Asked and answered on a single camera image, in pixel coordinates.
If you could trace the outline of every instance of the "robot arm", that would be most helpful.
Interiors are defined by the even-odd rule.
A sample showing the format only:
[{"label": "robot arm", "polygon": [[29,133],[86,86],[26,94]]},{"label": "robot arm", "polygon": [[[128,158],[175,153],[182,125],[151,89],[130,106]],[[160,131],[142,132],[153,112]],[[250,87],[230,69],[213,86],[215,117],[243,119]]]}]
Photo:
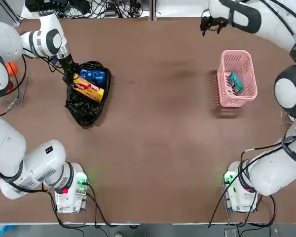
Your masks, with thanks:
[{"label": "robot arm", "polygon": [[[296,62],[296,1],[282,0],[209,0],[210,16],[203,17],[203,35],[212,25],[220,30],[231,24],[244,32],[270,40],[290,53]],[[279,105],[296,118],[296,63],[286,68],[275,80],[274,94]],[[279,145],[259,156],[233,162],[224,175],[228,184],[239,178],[226,191],[226,206],[233,212],[255,209],[257,195],[269,196],[296,179],[296,138],[286,144],[286,137],[296,136],[296,122]]]},{"label": "robot arm", "polygon": [[[65,73],[75,63],[67,40],[55,14],[40,17],[39,31],[19,36],[11,26],[0,22],[0,97],[4,96],[9,75],[5,63],[15,61],[22,53],[30,57],[56,55]],[[24,137],[0,117],[0,188],[9,199],[17,199],[42,182],[54,189],[59,212],[80,212],[85,204],[86,176],[80,165],[65,162],[66,153],[57,140],[40,145],[30,154]]]},{"label": "robot arm", "polygon": [[[222,20],[244,32],[270,40],[291,52],[296,44],[296,17],[274,1],[209,0],[208,9],[213,19]],[[296,14],[296,1],[281,0],[280,2]]]},{"label": "robot arm", "polygon": [[39,17],[40,29],[22,34],[23,54],[30,57],[54,56],[65,72],[73,69],[75,63],[70,54],[63,28],[54,13]]}]

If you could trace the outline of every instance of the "pink basket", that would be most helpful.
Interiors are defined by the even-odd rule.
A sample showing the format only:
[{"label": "pink basket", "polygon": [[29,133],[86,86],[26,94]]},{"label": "pink basket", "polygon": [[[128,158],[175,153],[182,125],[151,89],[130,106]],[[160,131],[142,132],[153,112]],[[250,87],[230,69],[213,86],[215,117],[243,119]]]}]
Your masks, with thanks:
[{"label": "pink basket", "polygon": [[[228,76],[234,72],[240,79],[243,90],[237,95]],[[244,50],[226,50],[222,53],[217,71],[220,103],[224,107],[241,107],[256,98],[258,89],[250,54]]]}]

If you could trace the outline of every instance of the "blue object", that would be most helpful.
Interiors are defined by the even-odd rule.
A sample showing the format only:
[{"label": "blue object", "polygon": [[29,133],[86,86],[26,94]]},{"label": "blue object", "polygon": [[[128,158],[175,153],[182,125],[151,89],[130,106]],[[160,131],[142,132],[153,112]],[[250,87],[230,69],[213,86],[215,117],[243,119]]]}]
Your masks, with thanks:
[{"label": "blue object", "polygon": [[81,69],[80,76],[89,82],[97,82],[99,84],[105,82],[105,72],[102,71]]},{"label": "blue object", "polygon": [[232,87],[232,90],[238,95],[243,90],[243,85],[241,81],[237,77],[237,74],[232,72],[230,76],[228,76],[229,84]]},{"label": "blue object", "polygon": [[6,231],[9,231],[9,230],[13,230],[15,228],[15,226],[3,226],[2,227],[2,230],[0,231],[0,236],[2,236],[2,234]]}]

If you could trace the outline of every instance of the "brown table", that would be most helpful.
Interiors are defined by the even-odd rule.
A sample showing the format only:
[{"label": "brown table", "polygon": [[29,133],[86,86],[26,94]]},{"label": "brown table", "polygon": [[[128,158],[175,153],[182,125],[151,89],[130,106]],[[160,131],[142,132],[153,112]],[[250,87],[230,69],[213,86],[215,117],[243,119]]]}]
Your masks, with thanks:
[{"label": "brown table", "polygon": [[[61,75],[50,73],[39,59],[27,60],[24,104],[4,119],[24,135],[28,152],[49,139],[60,140],[67,160],[80,163],[90,175],[110,222],[209,222],[230,163],[244,149],[283,135],[273,83],[292,63],[288,53],[231,28],[203,38],[199,23],[196,18],[62,20],[74,60],[99,60],[113,74],[105,110],[88,130],[64,107]],[[20,30],[34,29],[39,21],[24,21]],[[222,109],[215,100],[215,70],[225,49],[247,50],[255,67],[258,96],[239,110]],[[296,223],[296,181],[275,198],[276,221]],[[86,214],[61,218],[92,223],[92,208],[89,202]],[[268,222],[271,213],[265,198],[250,221]],[[244,216],[231,220],[243,221]],[[214,221],[226,222],[222,204]],[[47,195],[9,200],[0,192],[0,222],[56,219]]]}]

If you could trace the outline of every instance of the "black cable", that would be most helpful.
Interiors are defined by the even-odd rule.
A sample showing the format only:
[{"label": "black cable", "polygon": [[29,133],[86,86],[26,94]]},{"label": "black cable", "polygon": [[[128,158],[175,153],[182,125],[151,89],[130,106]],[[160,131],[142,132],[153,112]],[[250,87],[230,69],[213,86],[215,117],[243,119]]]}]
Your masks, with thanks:
[{"label": "black cable", "polygon": [[98,203],[96,202],[96,200],[92,197],[92,195],[90,195],[89,193],[87,193],[87,196],[90,197],[90,198],[94,201],[95,206],[96,206],[96,208],[98,208],[98,210],[99,210],[99,212],[100,212],[100,215],[101,215],[101,217],[102,217],[104,223],[105,223],[108,227],[112,227],[112,228],[113,228],[113,227],[116,227],[115,225],[111,225],[111,224],[105,219],[105,217],[104,217],[104,215],[103,215],[103,212],[102,212],[101,208],[99,207],[99,204],[98,204]]},{"label": "black cable", "polygon": [[272,145],[268,145],[268,146],[265,146],[265,147],[257,147],[257,148],[252,148],[252,149],[248,149],[248,150],[245,150],[241,153],[241,156],[240,156],[240,163],[242,163],[242,156],[245,152],[248,152],[248,151],[254,151],[254,150],[264,150],[264,149],[268,149],[268,148],[272,148],[272,147],[276,147],[276,146],[279,146],[281,144],[281,142],[278,142],[276,144],[272,144]]},{"label": "black cable", "polygon": [[[9,66],[10,66],[10,68],[11,68],[11,70],[12,70],[12,72],[13,72],[13,74],[14,74],[14,77],[15,77],[15,81],[16,81],[16,85],[17,85],[17,88],[18,88],[18,96],[16,97],[16,99],[18,100],[19,98],[20,98],[20,86],[19,86],[19,81],[18,81],[18,78],[17,78],[17,76],[16,76],[16,73],[15,73],[15,71],[14,71],[14,69],[12,68],[12,65],[11,65],[11,63],[8,63],[9,64]],[[7,110],[8,108],[6,108],[6,111],[5,112],[3,112],[2,114],[0,114],[0,117],[1,116],[3,116],[3,115],[6,115],[7,113],[9,113],[9,111],[12,109],[9,109],[9,110]]]},{"label": "black cable", "polygon": [[241,237],[242,236],[242,234],[244,233],[244,232],[248,232],[248,231],[257,231],[257,230],[261,230],[263,227],[259,227],[259,228],[256,228],[256,229],[247,229],[247,230],[244,230],[243,232],[239,232],[239,228],[237,227],[237,231],[238,231],[238,235],[239,235],[239,237]]},{"label": "black cable", "polygon": [[276,213],[277,213],[277,206],[276,206],[276,201],[274,199],[274,197],[272,195],[269,196],[271,199],[272,199],[272,202],[273,202],[273,216],[272,216],[272,219],[270,220],[269,223],[267,224],[255,224],[255,223],[249,223],[249,225],[251,226],[255,226],[255,227],[270,227],[271,225],[274,224],[274,221],[275,221],[275,218],[276,218]]},{"label": "black cable", "polygon": [[253,202],[252,202],[252,204],[250,206],[249,213],[248,213],[248,215],[247,215],[247,217],[245,219],[245,222],[243,224],[241,224],[241,225],[238,225],[237,227],[243,227],[243,226],[245,226],[247,224],[248,219],[249,219],[249,216],[250,216],[250,213],[252,212],[253,205],[255,204],[256,197],[257,197],[257,192],[255,194],[255,197],[253,198]]},{"label": "black cable", "polygon": [[129,18],[128,10],[125,9],[125,8],[126,8],[126,3],[125,3],[123,0],[121,0],[121,1],[119,1],[119,2],[121,3],[121,7],[122,7],[122,9],[123,9],[123,14],[124,14],[127,18]]},{"label": "black cable", "polygon": [[291,29],[291,27],[287,24],[287,22],[280,16],[280,14],[276,11],[276,10],[274,10],[274,8],[273,7],[271,7],[271,5],[270,4],[268,4],[265,0],[260,0],[265,6],[267,6],[273,13],[274,13],[274,15],[276,15],[279,19],[280,19],[280,21],[284,24],[284,26],[286,27],[286,29],[290,32],[290,34],[292,35],[292,36],[294,36],[295,35],[295,33],[293,32],[293,30]]},{"label": "black cable", "polygon": [[218,209],[218,206],[219,206],[219,204],[220,204],[220,202],[221,202],[221,200],[222,200],[222,198],[223,198],[223,196],[225,195],[225,193],[227,192],[227,190],[230,188],[230,186],[232,185],[232,183],[239,177],[239,175],[241,174],[241,173],[243,173],[250,165],[252,165],[253,163],[255,163],[255,162],[257,162],[258,160],[260,160],[260,159],[262,159],[263,157],[265,157],[265,156],[267,156],[267,155],[269,155],[269,154],[271,154],[271,153],[274,153],[274,152],[276,152],[276,151],[279,151],[280,149],[282,149],[282,147],[279,147],[279,148],[277,148],[277,149],[275,149],[275,150],[272,150],[272,151],[270,151],[270,152],[268,152],[268,153],[265,153],[265,154],[263,154],[263,155],[261,155],[260,157],[258,157],[258,158],[256,158],[255,160],[253,160],[253,161],[251,161],[249,164],[247,164],[246,165],[246,167],[245,168],[243,168],[234,178],[233,178],[233,180],[230,182],[230,184],[227,186],[227,188],[224,190],[224,192],[222,193],[222,195],[221,195],[221,197],[219,198],[219,201],[218,201],[218,203],[217,203],[217,205],[216,205],[216,207],[215,207],[215,210],[214,210],[214,213],[213,213],[213,215],[212,215],[212,218],[211,218],[211,220],[210,220],[210,222],[209,222],[209,225],[208,225],[208,228],[212,225],[212,221],[213,221],[213,219],[214,219],[214,216],[215,216],[215,214],[216,214],[216,212],[217,212],[217,209]]},{"label": "black cable", "polygon": [[[53,59],[51,58],[51,57],[48,57],[48,61],[49,62],[51,62]],[[56,69],[54,68],[54,67],[52,67],[52,66],[50,66],[50,63],[48,63],[48,68],[49,68],[49,70],[52,72],[52,73],[54,73],[55,71],[56,71]]]},{"label": "black cable", "polygon": [[55,217],[57,218],[58,224],[65,229],[72,229],[72,230],[80,231],[80,232],[82,232],[82,237],[84,237],[83,230],[80,230],[79,228],[86,227],[87,225],[82,225],[82,226],[67,226],[67,225],[65,225],[58,217],[57,206],[56,206],[56,203],[55,203],[55,200],[54,200],[52,194],[50,192],[46,192],[46,193],[50,196],[51,206],[52,206],[53,212],[55,214]]},{"label": "black cable", "polygon": [[[291,144],[292,142],[294,142],[294,141],[296,140],[296,136],[292,136],[291,138],[292,138],[293,140],[290,141],[290,142],[288,142],[287,145]],[[265,156],[267,156],[267,155],[269,155],[269,154],[272,154],[272,153],[274,153],[274,152],[276,152],[276,151],[279,151],[279,150],[281,150],[281,149],[282,149],[282,146],[280,146],[280,147],[278,147],[278,148],[276,148],[276,149],[274,149],[274,150],[271,150],[271,151],[269,151],[269,152],[266,152],[266,153],[262,154],[260,157],[256,158],[255,160],[251,161],[250,163],[248,163],[248,164],[246,165],[246,167],[244,167],[244,168],[243,168],[243,169],[242,169],[242,170],[241,170],[241,171],[240,171],[240,172],[239,172],[239,173],[233,178],[233,180],[230,182],[230,184],[227,186],[227,188],[226,188],[226,189],[224,190],[224,192],[222,193],[220,199],[218,200],[218,203],[217,203],[217,205],[216,205],[216,207],[215,207],[215,210],[214,210],[214,212],[213,212],[212,218],[211,218],[211,220],[210,220],[210,222],[209,222],[208,228],[210,228],[210,227],[212,226],[212,221],[213,221],[213,219],[214,219],[214,216],[215,216],[215,214],[216,214],[216,212],[217,212],[218,206],[219,206],[219,204],[220,204],[220,202],[221,202],[223,196],[225,195],[225,193],[227,192],[227,190],[230,188],[230,186],[232,185],[232,183],[233,183],[233,182],[239,177],[239,175],[242,174],[242,173],[243,173],[243,172],[244,172],[244,171],[245,171],[250,165],[252,165],[252,164],[255,163],[256,161],[260,160],[261,158],[263,158],[263,157],[265,157]],[[273,213],[273,218],[272,218],[272,220],[271,220],[270,223],[268,223],[267,225],[251,224],[252,226],[256,226],[256,227],[261,227],[261,226],[263,226],[263,227],[268,227],[268,226],[272,225],[272,223],[274,223],[274,220],[275,220],[275,217],[276,217],[276,210],[277,210],[277,208],[276,208],[276,202],[275,202],[274,197],[273,197],[272,195],[270,195],[270,198],[272,199],[273,204],[274,204],[274,213]]]},{"label": "black cable", "polygon": [[[27,48],[23,48],[25,51],[28,51],[29,53],[32,53],[32,51],[28,50]],[[66,74],[64,74],[62,71],[60,71],[57,66],[55,64],[53,64],[52,62],[49,62],[48,59],[44,58],[44,57],[40,57],[38,56],[38,58],[44,60],[46,63],[53,65],[53,67],[55,68],[56,71],[58,71],[60,74],[62,74],[63,76],[69,78],[69,76],[67,76]]]},{"label": "black cable", "polygon": [[283,8],[284,10],[286,10],[287,12],[289,12],[291,15],[293,15],[293,17],[296,18],[296,13],[294,11],[292,11],[290,8],[286,7],[284,4],[282,4],[281,2],[277,1],[277,0],[270,0],[271,2],[279,5],[281,8]]},{"label": "black cable", "polygon": [[[93,195],[95,196],[95,192],[94,192],[93,187],[92,187],[90,184],[88,184],[88,186],[91,188],[92,193],[94,193]],[[104,220],[105,224],[106,224],[107,226],[109,226],[109,227],[116,227],[115,225],[111,225],[111,224],[105,219],[105,217],[104,217],[104,215],[103,215],[103,212],[102,212],[102,210],[101,210],[99,204],[96,202],[96,199],[95,199],[92,195],[90,195],[89,193],[87,193],[87,196],[90,197],[90,198],[92,198],[92,200],[94,201],[94,203],[95,203],[95,207],[99,210],[100,215],[101,215],[102,219]]]},{"label": "black cable", "polygon": [[100,229],[101,231],[103,231],[107,237],[109,237],[108,233],[107,233],[105,230],[103,230],[102,227],[99,227],[99,229]]},{"label": "black cable", "polygon": [[18,14],[16,14],[19,18],[22,18],[23,20],[29,20],[28,18],[25,18],[25,17],[23,17],[23,16],[20,16],[20,15],[18,15]]},{"label": "black cable", "polygon": [[[86,18],[90,18],[90,19],[94,19],[94,18],[98,18],[101,17],[101,15],[105,12],[105,10],[103,11],[103,8],[105,8],[106,6],[103,3],[106,3],[106,0],[101,0],[100,2],[96,2],[96,0],[91,0],[88,1],[89,5],[90,5],[90,14],[88,16],[85,15],[81,15],[81,12],[79,10],[77,10],[77,13],[74,9],[74,7],[70,7],[69,5],[66,8],[63,8],[62,11],[64,11],[65,9],[67,10],[68,14],[65,14],[64,12],[60,12],[60,11],[56,11],[56,15],[60,18],[65,17],[67,19],[86,19]],[[97,4],[97,6],[95,7],[95,9],[93,9],[93,3]],[[102,8],[100,9],[99,13],[95,13],[95,11],[98,9],[98,7],[101,6]],[[74,15],[72,15],[70,9],[74,9]]]},{"label": "black cable", "polygon": [[[94,202],[96,203],[97,200],[96,200],[96,196],[95,196],[95,191],[90,184],[88,184],[88,186],[91,188],[91,191],[92,191],[93,197],[94,197]],[[95,207],[95,218],[94,218],[94,227],[95,228],[97,227],[97,213],[98,213],[98,208]]]}]

